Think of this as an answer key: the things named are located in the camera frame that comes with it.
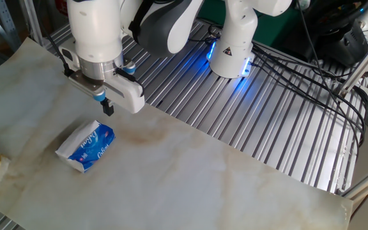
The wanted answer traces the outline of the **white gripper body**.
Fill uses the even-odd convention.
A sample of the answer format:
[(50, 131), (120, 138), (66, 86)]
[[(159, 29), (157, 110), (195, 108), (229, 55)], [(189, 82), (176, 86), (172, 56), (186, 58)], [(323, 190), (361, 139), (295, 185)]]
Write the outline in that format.
[(106, 97), (132, 114), (139, 112), (145, 105), (143, 88), (121, 75), (107, 77), (104, 80)]

